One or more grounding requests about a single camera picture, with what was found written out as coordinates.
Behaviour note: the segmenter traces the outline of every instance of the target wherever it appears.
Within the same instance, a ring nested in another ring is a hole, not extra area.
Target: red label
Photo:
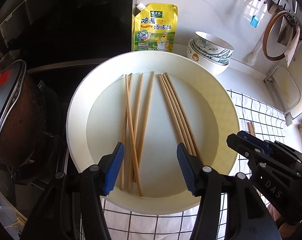
[[[7,81],[10,72],[11,72],[11,70],[8,70],[8,71],[4,72],[1,75],[1,77],[0,77],[0,86]]]

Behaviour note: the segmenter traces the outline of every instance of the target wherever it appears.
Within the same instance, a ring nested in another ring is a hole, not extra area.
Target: pot
[[[44,129],[44,98],[18,60],[0,72],[0,163],[13,168],[26,163]]]

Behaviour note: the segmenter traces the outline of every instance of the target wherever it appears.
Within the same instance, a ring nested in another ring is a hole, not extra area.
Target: bowl
[[[212,57],[229,58],[234,48],[226,41],[204,32],[195,32],[195,45]]]
[[[194,50],[196,50],[198,53],[200,53],[201,55],[203,55],[204,57],[207,57],[215,62],[218,62],[218,63],[221,63],[221,64],[227,64],[228,60],[230,59],[230,57],[228,58],[218,58],[218,57],[213,57],[213,56],[210,56],[208,54],[206,54],[205,52],[201,51],[200,48],[198,48],[195,43],[194,43],[194,39],[192,40],[191,42],[191,45],[192,45],[192,48]]]
[[[216,78],[199,64],[163,51],[135,51],[116,56],[83,79],[71,99],[66,124],[67,143],[77,170],[82,172],[98,163],[121,141],[125,74],[134,74],[131,88],[134,112],[140,73],[144,73],[138,131],[143,128],[143,109],[152,71],[170,75],[205,164],[221,174],[229,174],[237,153],[227,146],[226,139],[229,134],[239,131],[230,97]],[[149,215],[168,215],[197,206],[200,197],[194,197],[187,190],[177,161],[178,143],[156,76],[140,166],[144,196],[138,196],[135,183],[131,192],[121,191],[116,184],[106,199],[126,210]],[[129,145],[127,133],[125,165],[129,164]]]
[[[201,67],[209,71],[212,75],[219,75],[230,65],[230,60],[226,64],[215,62],[207,57],[202,56],[192,45],[192,40],[189,41],[187,48],[187,57],[198,63]]]

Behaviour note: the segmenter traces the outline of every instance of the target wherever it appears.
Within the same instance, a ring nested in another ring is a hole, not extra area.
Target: grid patterned tablecloth
[[[248,131],[247,123],[253,121],[256,136],[262,140],[284,143],[284,115],[277,109],[241,93],[227,90],[238,114],[240,129]],[[230,173],[234,176],[243,172],[249,178],[250,169],[247,159],[238,155]],[[264,203],[269,202],[261,196]],[[189,240],[196,220],[198,206],[177,214],[149,216],[130,212],[105,199],[101,199],[104,216],[113,240]],[[227,194],[221,195],[221,210],[218,240],[223,240],[226,228]],[[80,225],[80,239],[84,240],[83,227]]]

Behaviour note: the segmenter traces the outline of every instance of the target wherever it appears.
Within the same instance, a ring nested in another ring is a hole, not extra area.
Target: cartoon chicken
[[[156,43],[158,44],[157,49],[166,51],[171,48],[171,44],[168,39],[168,33],[164,32],[162,36],[154,38]]]

